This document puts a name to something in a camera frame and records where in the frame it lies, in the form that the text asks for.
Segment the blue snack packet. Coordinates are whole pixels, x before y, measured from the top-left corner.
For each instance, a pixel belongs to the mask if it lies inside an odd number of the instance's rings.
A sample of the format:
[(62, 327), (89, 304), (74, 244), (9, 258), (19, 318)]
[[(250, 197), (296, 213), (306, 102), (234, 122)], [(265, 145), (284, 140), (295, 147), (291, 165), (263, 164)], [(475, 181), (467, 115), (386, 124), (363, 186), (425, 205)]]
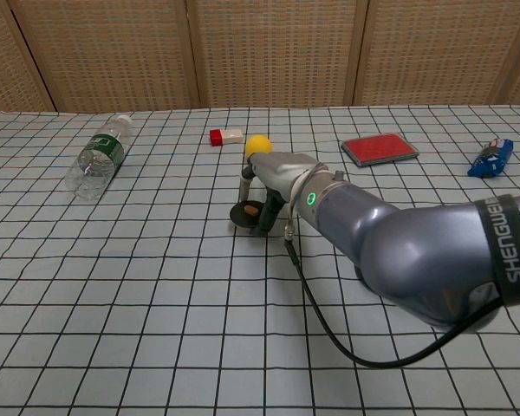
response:
[(512, 140), (494, 139), (485, 146), (472, 162), (469, 177), (489, 179), (501, 174), (514, 149)]

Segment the blue checked tablecloth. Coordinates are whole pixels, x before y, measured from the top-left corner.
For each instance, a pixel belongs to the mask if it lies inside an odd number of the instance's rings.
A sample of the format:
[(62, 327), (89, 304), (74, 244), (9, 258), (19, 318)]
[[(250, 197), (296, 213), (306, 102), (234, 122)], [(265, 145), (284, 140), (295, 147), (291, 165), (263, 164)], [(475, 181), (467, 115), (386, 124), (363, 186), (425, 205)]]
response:
[[(229, 219), (242, 145), (265, 134), (401, 208), (520, 194), (520, 106), (135, 112), (97, 200), (63, 178), (107, 114), (0, 113), (0, 416), (520, 416), (520, 307), (410, 367), (347, 360), (283, 247)], [(419, 152), (358, 167), (346, 140)], [(495, 178), (469, 177), (494, 139)]]

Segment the black kettle lid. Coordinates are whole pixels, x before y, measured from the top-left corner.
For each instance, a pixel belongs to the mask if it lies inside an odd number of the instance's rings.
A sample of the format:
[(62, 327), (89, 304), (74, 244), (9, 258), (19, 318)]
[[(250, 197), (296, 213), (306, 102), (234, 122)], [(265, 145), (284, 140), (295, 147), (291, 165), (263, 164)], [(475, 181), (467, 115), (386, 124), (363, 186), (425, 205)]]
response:
[(256, 200), (240, 201), (230, 210), (230, 220), (238, 227), (254, 228), (259, 223), (263, 202)]

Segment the red and white block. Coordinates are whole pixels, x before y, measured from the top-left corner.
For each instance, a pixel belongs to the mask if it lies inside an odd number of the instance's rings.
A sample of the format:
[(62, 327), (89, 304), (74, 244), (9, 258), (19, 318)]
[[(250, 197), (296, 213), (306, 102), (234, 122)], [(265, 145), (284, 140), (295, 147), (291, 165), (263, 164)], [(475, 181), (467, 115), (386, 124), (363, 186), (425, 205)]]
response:
[(244, 141), (244, 134), (238, 128), (212, 129), (209, 132), (211, 146), (238, 144)]

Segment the clear green-label water bottle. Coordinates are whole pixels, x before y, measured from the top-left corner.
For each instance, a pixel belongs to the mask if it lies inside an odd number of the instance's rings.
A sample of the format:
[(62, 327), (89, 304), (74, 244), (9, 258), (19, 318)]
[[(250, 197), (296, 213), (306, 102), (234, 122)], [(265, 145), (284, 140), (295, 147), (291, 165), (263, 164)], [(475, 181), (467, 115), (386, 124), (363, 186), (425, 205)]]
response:
[(132, 142), (132, 119), (118, 115), (90, 138), (68, 169), (64, 183), (77, 198), (98, 199), (120, 169)]

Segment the red flat pad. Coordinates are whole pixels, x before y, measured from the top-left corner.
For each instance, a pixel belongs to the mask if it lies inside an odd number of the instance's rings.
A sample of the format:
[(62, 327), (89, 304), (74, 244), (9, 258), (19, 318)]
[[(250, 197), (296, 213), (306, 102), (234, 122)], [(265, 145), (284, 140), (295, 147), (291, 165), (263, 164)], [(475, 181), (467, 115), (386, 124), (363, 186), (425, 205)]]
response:
[(341, 149), (358, 167), (413, 159), (419, 155), (418, 150), (398, 133), (346, 140), (341, 143)]

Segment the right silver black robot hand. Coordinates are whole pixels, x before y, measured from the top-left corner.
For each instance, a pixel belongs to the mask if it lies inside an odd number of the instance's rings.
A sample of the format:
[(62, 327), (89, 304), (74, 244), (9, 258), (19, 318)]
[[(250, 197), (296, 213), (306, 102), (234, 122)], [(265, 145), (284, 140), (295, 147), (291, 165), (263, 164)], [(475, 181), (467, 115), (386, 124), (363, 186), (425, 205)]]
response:
[(250, 185), (258, 179), (266, 188), (266, 199), (259, 223), (250, 233), (264, 237), (273, 228), (283, 207), (288, 208), (288, 222), (293, 222), (293, 211), (297, 198), (307, 183), (317, 174), (327, 172), (322, 162), (303, 153), (255, 153), (241, 171), (238, 202), (249, 198)]

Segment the yellow ball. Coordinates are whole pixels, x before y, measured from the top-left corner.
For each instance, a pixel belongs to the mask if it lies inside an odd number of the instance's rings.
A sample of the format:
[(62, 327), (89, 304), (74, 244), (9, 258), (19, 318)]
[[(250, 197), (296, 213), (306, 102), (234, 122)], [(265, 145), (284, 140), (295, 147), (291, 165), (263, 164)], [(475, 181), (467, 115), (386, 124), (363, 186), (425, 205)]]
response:
[(250, 158), (255, 153), (271, 153), (272, 144), (265, 135), (251, 135), (245, 143), (245, 156)]

